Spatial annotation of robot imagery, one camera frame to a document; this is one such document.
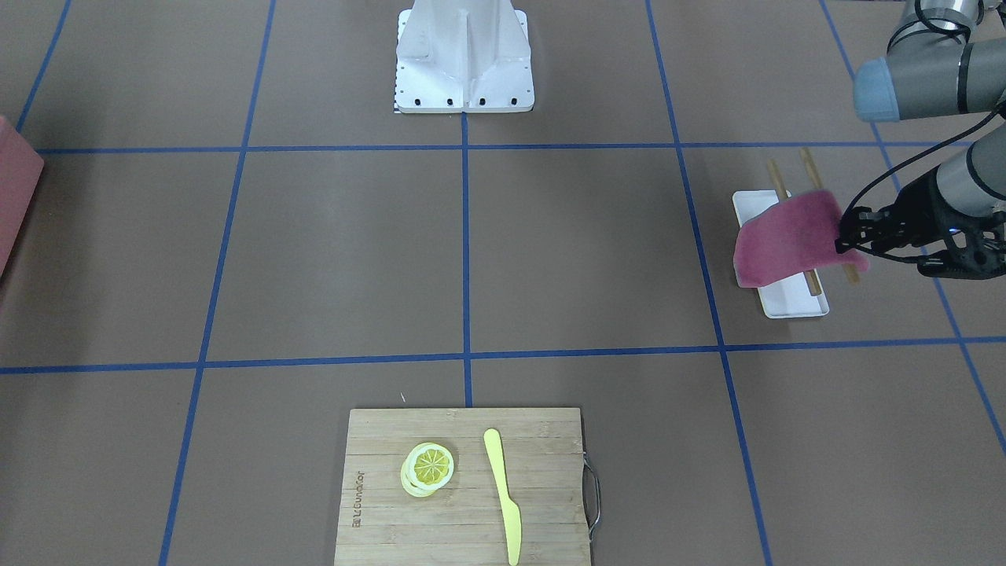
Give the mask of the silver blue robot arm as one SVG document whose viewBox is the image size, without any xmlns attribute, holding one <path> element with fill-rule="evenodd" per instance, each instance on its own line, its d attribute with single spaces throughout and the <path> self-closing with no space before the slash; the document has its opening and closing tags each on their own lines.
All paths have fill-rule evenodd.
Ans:
<svg viewBox="0 0 1006 566">
<path fill-rule="evenodd" d="M 909 1 L 887 51 L 866 61 L 853 85 L 859 119 L 979 114 L 978 125 L 1004 115 L 1004 40 L 976 42 L 987 1 Z M 1004 254 L 1004 128 L 905 184 L 893 204 L 848 205 L 835 246 L 881 257 L 894 248 L 944 241 L 951 259 L 988 267 Z"/>
</svg>

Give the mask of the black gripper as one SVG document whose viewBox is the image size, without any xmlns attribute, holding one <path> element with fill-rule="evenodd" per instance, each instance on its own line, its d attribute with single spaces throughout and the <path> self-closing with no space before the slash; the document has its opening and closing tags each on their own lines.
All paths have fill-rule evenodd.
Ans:
<svg viewBox="0 0 1006 566">
<path fill-rule="evenodd" d="M 935 173 L 926 173 L 903 186 L 893 204 L 880 209 L 863 207 L 860 200 L 879 180 L 870 183 L 848 205 L 839 221 L 835 251 L 855 248 L 869 255 L 885 255 L 894 248 L 920 248 L 956 232 L 951 208 L 938 194 Z"/>
</svg>

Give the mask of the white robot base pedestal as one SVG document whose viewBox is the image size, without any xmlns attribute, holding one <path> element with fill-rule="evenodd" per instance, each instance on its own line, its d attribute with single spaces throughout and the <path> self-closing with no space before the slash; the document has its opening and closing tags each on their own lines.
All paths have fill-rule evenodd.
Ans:
<svg viewBox="0 0 1006 566">
<path fill-rule="evenodd" d="M 528 18 L 510 1 L 416 1 L 398 15 L 396 39 L 396 112 L 535 107 Z"/>
</svg>

